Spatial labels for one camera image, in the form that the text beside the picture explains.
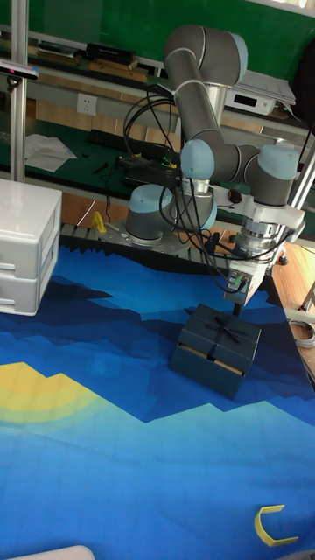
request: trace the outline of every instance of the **green wall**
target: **green wall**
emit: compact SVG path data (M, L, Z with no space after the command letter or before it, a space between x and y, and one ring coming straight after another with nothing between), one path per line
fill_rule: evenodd
M10 24L11 0L0 0L0 23ZM291 80L315 37L315 18L246 0L30 0L30 29L81 42L101 41L162 59L169 34L199 24L240 34L248 68Z

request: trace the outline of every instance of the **white drawer unit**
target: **white drawer unit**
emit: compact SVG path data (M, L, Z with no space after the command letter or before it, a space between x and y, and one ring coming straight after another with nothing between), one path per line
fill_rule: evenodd
M0 179L0 312L35 315L58 259L61 191Z

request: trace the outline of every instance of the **black ribbon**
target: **black ribbon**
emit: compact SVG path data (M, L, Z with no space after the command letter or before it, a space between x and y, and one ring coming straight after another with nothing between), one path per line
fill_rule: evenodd
M224 321L221 319L221 317L218 316L214 317L214 320L216 321L217 325L214 325L209 321L205 321L203 318L200 317L196 317L196 319L205 323L207 328L215 329L217 331L216 337L213 341L213 345L207 355L208 359L210 360L213 357L215 350L217 349L217 346L221 340L221 336L223 333L226 334L235 344L240 344L242 339L250 342L250 340L247 338L248 337L247 332L242 332L234 328L229 328L228 325L226 325Z

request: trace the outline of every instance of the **white device box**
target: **white device box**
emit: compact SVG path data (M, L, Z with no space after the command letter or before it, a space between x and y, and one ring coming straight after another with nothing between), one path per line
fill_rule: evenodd
M57 262L61 191L0 179L0 312L35 315Z
M226 105L258 115L269 115L276 102L295 105L296 99L287 80L247 70L241 81L227 91Z
M268 115L275 108L276 99L268 99L268 97L262 97L259 94L229 89L227 91L226 105L236 109L251 111L258 115Z

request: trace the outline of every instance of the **robotic arm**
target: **robotic arm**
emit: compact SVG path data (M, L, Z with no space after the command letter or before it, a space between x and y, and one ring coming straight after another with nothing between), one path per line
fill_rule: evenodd
M227 205L227 189L210 181L247 184L250 195L243 195L237 207L242 228L229 260L224 296L239 310L262 282L284 239L293 232L298 236L304 225L304 212L287 204L298 153L274 145L258 150L228 144L220 133L228 88L242 79L247 58L243 39L226 31L185 25L168 38L164 66L186 139L180 154L182 184L172 192L159 185L139 186L131 195L126 222L115 231L112 225L110 234L113 239L117 234L119 242L163 252L171 238L172 252L172 229L180 224L191 231L208 229L217 206Z
M197 25L177 29L164 48L164 65L187 140L181 152L182 172L199 188L209 179L250 186L225 294L238 305L249 301L274 262L281 229L298 236L304 225L304 212L287 205L298 153L275 145L258 150L226 144L221 136L226 92L242 79L247 59L241 37ZM214 188L214 197L219 190ZM242 289L236 291L240 284Z

